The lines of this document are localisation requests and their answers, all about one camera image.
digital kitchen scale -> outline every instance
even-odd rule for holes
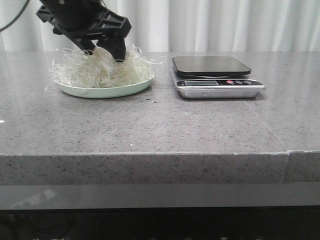
[[[256,80],[243,78],[251,69],[233,57],[176,56],[172,62],[175,89],[187,99],[254,98],[266,89]]]

plate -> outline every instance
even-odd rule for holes
[[[58,83],[60,89],[66,94],[87,98],[87,99],[110,99],[110,98],[119,98],[132,94],[139,93],[145,90],[150,86],[153,78],[135,83],[128,86],[116,86],[116,87],[107,87],[107,88],[83,88],[83,87],[74,87]]]

white curtain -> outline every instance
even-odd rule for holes
[[[0,0],[0,26],[25,0]],[[129,18],[126,43],[144,52],[320,51],[320,0],[105,0]],[[31,0],[21,18],[0,33],[0,51],[76,48],[35,15]]]

